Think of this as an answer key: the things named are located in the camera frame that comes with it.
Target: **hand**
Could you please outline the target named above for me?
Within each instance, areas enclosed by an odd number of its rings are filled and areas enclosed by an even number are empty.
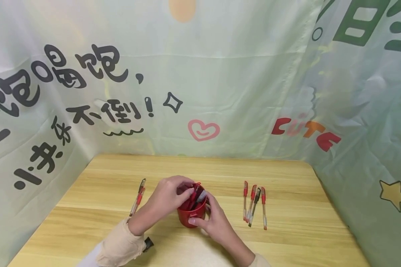
[[[193,180],[177,175],[159,181],[147,203],[128,221],[128,228],[135,236],[141,236],[156,222],[180,207],[193,193]]]
[[[206,197],[211,206],[211,216],[209,220],[190,218],[189,223],[202,228],[215,242],[220,245],[225,245],[237,234],[233,230],[225,212],[220,207],[215,197],[209,192],[207,192]]]
[[[215,242],[222,245],[235,259],[238,266],[247,267],[255,259],[255,254],[244,244],[233,230],[225,212],[214,196],[206,194],[211,205],[211,216],[208,221],[200,218],[190,218],[189,223],[206,231]]]
[[[145,205],[155,212],[158,220],[163,219],[189,199],[194,188],[187,188],[193,183],[181,175],[162,179]]]

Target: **fabric backdrop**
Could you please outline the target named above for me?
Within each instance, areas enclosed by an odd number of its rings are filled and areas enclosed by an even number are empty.
[[[0,267],[99,152],[306,161],[401,266],[401,0],[0,0]]]

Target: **wooden table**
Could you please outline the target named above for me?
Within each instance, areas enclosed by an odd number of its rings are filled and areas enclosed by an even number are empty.
[[[142,178],[142,204],[161,178],[184,175],[216,196],[235,231],[272,266],[369,266],[327,199],[313,169],[299,161],[99,155],[35,231],[10,267],[76,266],[132,207]],[[252,228],[242,220],[243,183],[266,188]],[[154,242],[127,266],[233,266],[229,255],[172,213],[146,232]]]

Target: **sleeve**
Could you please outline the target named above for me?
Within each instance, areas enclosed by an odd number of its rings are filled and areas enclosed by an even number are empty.
[[[256,254],[254,261],[248,267],[271,267],[271,266],[270,266],[269,262],[267,262],[266,259],[263,258],[262,255]]]
[[[76,267],[99,267],[97,265],[96,257],[101,250],[101,243],[97,244],[96,247],[82,259]]]
[[[122,220],[77,267],[119,267],[141,255],[146,248],[144,235],[133,235],[128,220]]]

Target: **black pen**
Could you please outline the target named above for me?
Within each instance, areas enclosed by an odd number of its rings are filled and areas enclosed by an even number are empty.
[[[255,206],[257,205],[257,202],[258,202],[258,200],[260,199],[260,194],[261,194],[261,188],[260,188],[260,186],[259,186],[259,187],[257,188],[257,193],[255,194],[253,210],[252,210],[252,212],[251,212],[250,222],[249,222],[249,224],[248,224],[249,227],[251,227],[251,224],[252,224],[252,222],[253,222]]]

